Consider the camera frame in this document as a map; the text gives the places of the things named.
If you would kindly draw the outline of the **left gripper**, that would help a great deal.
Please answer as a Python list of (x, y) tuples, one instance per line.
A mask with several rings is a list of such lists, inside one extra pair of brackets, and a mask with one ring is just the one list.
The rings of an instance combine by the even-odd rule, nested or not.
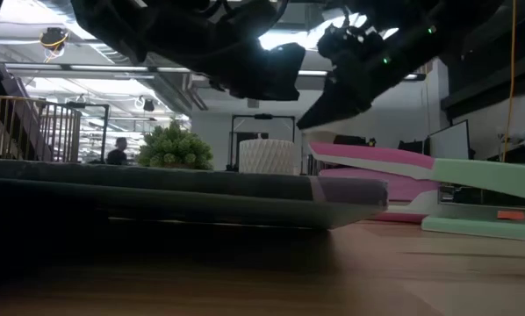
[(181, 66), (208, 75), (229, 94), (255, 100), (298, 100), (295, 87), (306, 50), (287, 43), (270, 50), (259, 37), (284, 14), (284, 3), (149, 1), (147, 45)]

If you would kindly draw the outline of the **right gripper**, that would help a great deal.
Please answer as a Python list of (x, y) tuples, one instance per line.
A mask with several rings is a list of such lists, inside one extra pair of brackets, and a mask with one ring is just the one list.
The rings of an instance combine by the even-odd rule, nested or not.
[(298, 120), (299, 130), (351, 119), (371, 102), (437, 54), (420, 29), (383, 39), (354, 26), (329, 26), (319, 40), (319, 54), (332, 63), (320, 97)]

